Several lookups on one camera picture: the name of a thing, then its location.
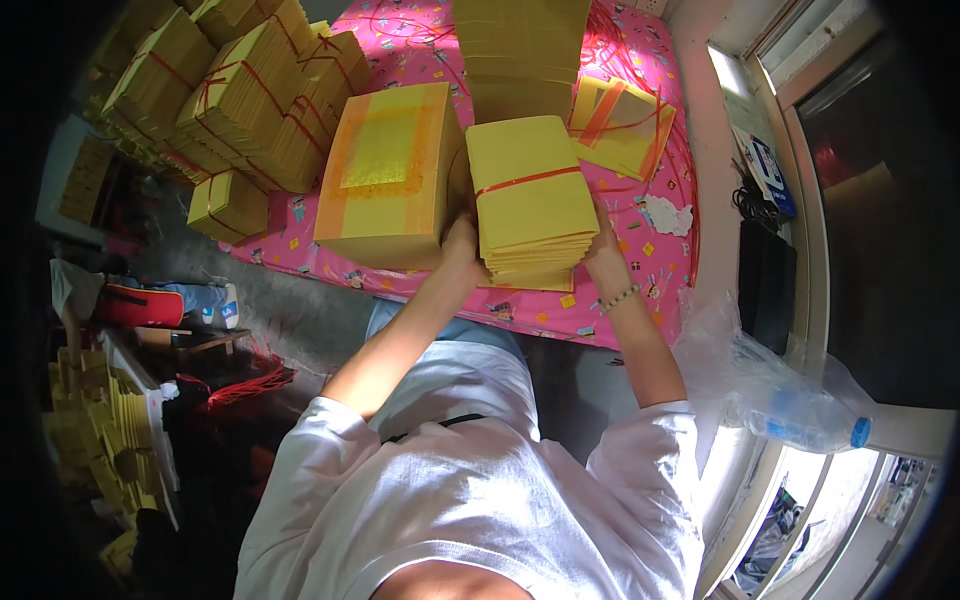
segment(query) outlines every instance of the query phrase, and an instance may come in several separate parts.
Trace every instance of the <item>pink bedsheet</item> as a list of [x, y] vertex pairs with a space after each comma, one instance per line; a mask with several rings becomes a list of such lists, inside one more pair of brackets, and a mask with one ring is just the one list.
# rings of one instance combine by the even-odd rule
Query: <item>pink bedsheet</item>
[[[602, 0], [602, 4], [611, 10], [614, 22], [622, 28], [636, 70], [648, 85], [660, 91], [663, 101], [677, 109], [673, 127], [685, 130], [683, 96], [666, 26], [637, 9], [623, 8], [609, 0]], [[455, 36], [443, 37], [432, 45], [421, 42], [430, 35], [420, 25], [442, 30], [452, 22], [447, 0], [361, 0], [349, 7], [332, 29], [352, 30], [357, 35], [372, 69], [365, 93], [397, 85], [450, 82], [457, 116], [466, 127], [473, 123], [473, 108]], [[608, 79], [592, 67], [588, 65], [581, 73]], [[648, 217], [639, 212], [636, 200], [646, 194], [666, 198], [678, 209], [690, 204], [691, 175], [682, 158], [688, 152], [673, 152], [674, 143], [671, 139], [666, 149], [674, 164], [665, 164], [665, 158], [650, 184], [619, 178], [613, 171], [581, 162], [590, 187], [600, 190], [600, 198], [610, 209], [621, 250], [634, 271], [635, 281], [643, 286], [644, 299], [654, 320], [670, 344], [680, 332], [677, 290], [689, 285], [693, 229], [685, 237], [657, 233]], [[236, 246], [221, 243], [221, 248], [243, 262], [380, 298], [405, 301], [413, 296], [426, 272], [365, 269], [312, 241], [317, 197], [317, 190], [303, 196], [274, 192], [270, 196], [267, 231]], [[596, 287], [584, 269], [576, 269], [574, 284], [572, 294], [479, 288], [460, 316], [518, 333], [616, 349]]]

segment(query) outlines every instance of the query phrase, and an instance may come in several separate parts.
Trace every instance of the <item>black cable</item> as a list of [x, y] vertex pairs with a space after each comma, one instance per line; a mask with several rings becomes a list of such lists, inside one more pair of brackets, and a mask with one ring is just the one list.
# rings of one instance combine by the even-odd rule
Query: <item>black cable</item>
[[774, 233], [780, 231], [780, 210], [776, 204], [763, 197], [763, 192], [754, 178], [743, 178], [743, 185], [733, 190], [732, 201], [744, 219], [760, 221]]

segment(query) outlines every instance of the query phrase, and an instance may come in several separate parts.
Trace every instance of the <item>red bag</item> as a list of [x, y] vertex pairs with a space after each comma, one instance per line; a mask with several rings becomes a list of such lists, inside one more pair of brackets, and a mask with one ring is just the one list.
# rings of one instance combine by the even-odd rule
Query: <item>red bag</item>
[[93, 317], [101, 323], [125, 329], [176, 327], [183, 320], [183, 297], [177, 292], [108, 283], [100, 292]]

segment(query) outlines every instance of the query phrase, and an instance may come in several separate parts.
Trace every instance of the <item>gray floor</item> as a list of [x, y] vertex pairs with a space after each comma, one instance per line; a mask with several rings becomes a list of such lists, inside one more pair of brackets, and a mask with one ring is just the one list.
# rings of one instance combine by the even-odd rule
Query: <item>gray floor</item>
[[[363, 344], [372, 299], [235, 260], [186, 226], [189, 201], [187, 189], [164, 187], [156, 207], [154, 241], [132, 262], [132, 272], [149, 281], [236, 284], [241, 326], [299, 370], [284, 395], [293, 416], [316, 395], [324, 378]], [[220, 315], [215, 317], [214, 324], [223, 326]], [[611, 394], [602, 391], [610, 380], [606, 363], [615, 354], [533, 336], [519, 335], [518, 340], [534, 379], [543, 436], [586, 460], [615, 412]], [[615, 369], [613, 375], [619, 372], [622, 369]], [[629, 392], [627, 399], [633, 402]]]

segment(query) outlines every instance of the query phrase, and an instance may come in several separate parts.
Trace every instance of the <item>hand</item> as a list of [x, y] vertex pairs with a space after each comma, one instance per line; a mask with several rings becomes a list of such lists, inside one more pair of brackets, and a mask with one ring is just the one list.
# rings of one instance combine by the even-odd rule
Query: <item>hand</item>
[[484, 277], [486, 269], [477, 259], [477, 230], [470, 216], [460, 215], [446, 233], [442, 245], [443, 264], [464, 270], [467, 275], [476, 277], [477, 282]]
[[610, 223], [610, 215], [599, 199], [593, 197], [593, 209], [597, 213], [600, 232], [593, 238], [582, 261], [590, 278], [597, 286], [600, 300], [609, 302], [634, 284], [627, 263], [616, 243], [616, 235]]

